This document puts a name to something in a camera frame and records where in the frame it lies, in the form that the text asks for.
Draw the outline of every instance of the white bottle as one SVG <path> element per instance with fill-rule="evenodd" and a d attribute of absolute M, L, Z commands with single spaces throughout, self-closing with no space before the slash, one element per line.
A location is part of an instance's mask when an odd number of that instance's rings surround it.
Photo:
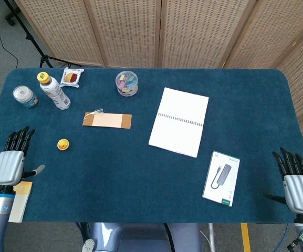
<path fill-rule="evenodd" d="M 69 108 L 71 101 L 65 95 L 55 78 L 50 77 L 47 72 L 40 72 L 37 75 L 37 79 L 40 82 L 42 91 L 52 99 L 58 109 L 65 110 Z"/>

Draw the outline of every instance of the spiral notebook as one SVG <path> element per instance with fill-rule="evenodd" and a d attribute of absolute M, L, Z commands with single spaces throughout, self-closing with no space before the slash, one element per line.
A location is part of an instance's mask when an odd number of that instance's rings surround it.
<path fill-rule="evenodd" d="M 196 158 L 207 104 L 206 96 L 164 88 L 149 145 Z"/>

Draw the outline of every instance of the blue tablecloth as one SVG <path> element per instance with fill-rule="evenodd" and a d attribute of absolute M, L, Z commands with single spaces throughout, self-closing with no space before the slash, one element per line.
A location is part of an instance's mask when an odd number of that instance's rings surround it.
<path fill-rule="evenodd" d="M 83 222 L 291 222 L 287 206 L 266 199 L 262 188 L 283 195 L 271 154 L 281 146 L 303 156 L 303 139 L 285 76 L 277 70 L 133 69 L 138 93 L 118 94 L 122 69 L 85 69 L 80 87 L 63 87 L 71 100 L 57 109 L 39 87 L 45 70 L 60 81 L 62 69 L 18 69 L 0 97 L 0 151 L 7 136 L 35 128 L 25 169 L 33 188 L 25 221 Z M 39 103 L 27 109 L 12 96 L 27 85 Z M 210 98 L 198 157 L 148 145 L 164 87 Z M 130 130 L 84 127 L 86 111 L 132 114 Z M 57 141 L 70 141 L 67 151 Z M 232 207 L 202 198 L 213 151 L 240 158 Z"/>

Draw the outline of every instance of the product box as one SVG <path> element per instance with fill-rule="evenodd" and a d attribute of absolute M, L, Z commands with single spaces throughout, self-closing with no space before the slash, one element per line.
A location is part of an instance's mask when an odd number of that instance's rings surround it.
<path fill-rule="evenodd" d="M 203 198 L 232 206 L 240 159 L 214 151 L 205 182 Z"/>

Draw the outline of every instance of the gray floor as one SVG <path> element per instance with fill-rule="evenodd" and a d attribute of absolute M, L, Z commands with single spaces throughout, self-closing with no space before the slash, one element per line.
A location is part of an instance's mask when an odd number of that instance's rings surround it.
<path fill-rule="evenodd" d="M 0 0 L 0 34 L 4 46 L 18 57 L 19 68 L 39 67 L 39 54 L 31 42 L 25 40 L 25 33 L 21 27 L 18 24 L 12 27 L 4 20 L 4 16 L 8 13 L 6 5 Z M 25 18 L 20 16 L 35 35 Z M 43 51 L 48 53 L 37 37 L 36 40 Z M 15 65 L 16 60 L 5 52 L 0 44 L 0 92 L 6 76 L 15 68 Z M 285 226 L 285 224 L 249 224 L 252 251 L 274 251 L 283 235 Z M 243 251 L 240 224 L 215 224 L 214 229 L 217 251 Z M 208 234 L 206 225 L 202 225 L 202 231 Z M 294 238 L 295 229 L 292 227 L 283 249 L 280 251 L 287 251 L 286 245 Z M 202 239 L 202 245 L 203 251 L 209 251 L 208 244 L 204 239 Z M 81 251 L 82 242 L 74 223 L 25 222 L 9 225 L 5 246 L 7 247 L 6 251 L 69 252 Z"/>

